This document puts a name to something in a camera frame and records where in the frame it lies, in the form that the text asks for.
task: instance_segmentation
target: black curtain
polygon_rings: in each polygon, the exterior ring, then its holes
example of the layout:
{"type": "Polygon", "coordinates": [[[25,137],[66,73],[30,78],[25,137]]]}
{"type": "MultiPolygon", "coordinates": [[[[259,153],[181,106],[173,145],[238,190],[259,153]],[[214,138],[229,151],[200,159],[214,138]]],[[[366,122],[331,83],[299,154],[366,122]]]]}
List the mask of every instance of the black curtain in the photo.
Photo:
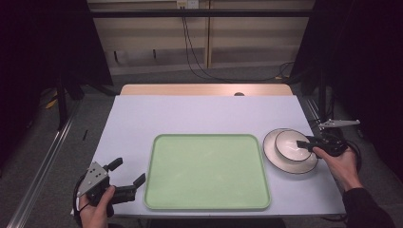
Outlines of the black curtain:
{"type": "Polygon", "coordinates": [[[309,94],[323,70],[379,157],[403,180],[403,2],[317,0],[315,11],[331,16],[310,19],[291,76],[309,94]]]}
{"type": "Polygon", "coordinates": [[[59,81],[67,88],[81,82],[112,84],[96,28],[85,12],[86,0],[1,2],[0,166],[34,118],[45,88],[59,81]]]}

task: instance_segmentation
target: human hand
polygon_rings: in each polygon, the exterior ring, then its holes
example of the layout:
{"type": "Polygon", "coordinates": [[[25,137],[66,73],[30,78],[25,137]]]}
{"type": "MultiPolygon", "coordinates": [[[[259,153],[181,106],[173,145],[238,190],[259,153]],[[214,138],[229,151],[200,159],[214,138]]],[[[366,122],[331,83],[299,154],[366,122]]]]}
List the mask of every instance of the human hand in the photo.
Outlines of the human hand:
{"type": "Polygon", "coordinates": [[[84,228],[106,228],[107,215],[106,207],[115,193],[115,186],[109,186],[101,197],[96,207],[89,205],[86,195],[82,195],[79,200],[80,217],[84,228]]]}
{"type": "Polygon", "coordinates": [[[341,183],[344,191],[353,188],[362,188],[355,166],[355,153],[348,147],[343,154],[338,157],[328,155],[319,147],[314,147],[314,152],[328,164],[333,176],[341,183]]]}

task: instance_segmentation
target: black sleeve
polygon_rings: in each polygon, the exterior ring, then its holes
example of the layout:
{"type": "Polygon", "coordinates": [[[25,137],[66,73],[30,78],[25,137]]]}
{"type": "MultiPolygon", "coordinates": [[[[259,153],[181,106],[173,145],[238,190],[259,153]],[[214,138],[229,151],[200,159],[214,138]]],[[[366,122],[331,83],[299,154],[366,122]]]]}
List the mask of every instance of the black sleeve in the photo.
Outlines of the black sleeve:
{"type": "Polygon", "coordinates": [[[343,195],[347,227],[394,228],[391,217],[380,208],[364,188],[354,188],[343,195]]]}

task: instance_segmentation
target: green tray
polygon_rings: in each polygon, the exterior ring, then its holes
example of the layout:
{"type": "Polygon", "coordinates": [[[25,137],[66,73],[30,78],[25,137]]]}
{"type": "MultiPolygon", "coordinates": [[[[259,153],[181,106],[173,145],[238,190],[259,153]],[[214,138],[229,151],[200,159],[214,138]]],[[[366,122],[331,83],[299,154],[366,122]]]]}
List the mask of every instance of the green tray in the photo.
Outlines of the green tray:
{"type": "Polygon", "coordinates": [[[160,135],[147,176],[150,209],[256,210],[270,203],[252,135],[160,135]]]}

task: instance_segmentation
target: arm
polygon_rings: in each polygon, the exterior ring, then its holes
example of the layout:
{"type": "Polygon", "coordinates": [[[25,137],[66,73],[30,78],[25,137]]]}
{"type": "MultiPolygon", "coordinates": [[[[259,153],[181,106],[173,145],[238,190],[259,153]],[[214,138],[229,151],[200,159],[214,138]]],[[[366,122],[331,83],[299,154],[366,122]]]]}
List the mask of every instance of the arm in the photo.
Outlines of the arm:
{"type": "Polygon", "coordinates": [[[344,189],[343,202],[348,216],[347,227],[394,227],[391,217],[380,208],[363,187],[355,167],[355,153],[348,148],[339,157],[331,157],[314,147],[314,152],[328,164],[344,189]]]}
{"type": "Polygon", "coordinates": [[[79,205],[80,208],[82,208],[80,210],[80,217],[84,228],[107,227],[106,206],[113,198],[114,193],[115,187],[109,186],[102,195],[101,201],[98,203],[97,207],[88,205],[89,201],[86,195],[80,197],[79,205]]]}

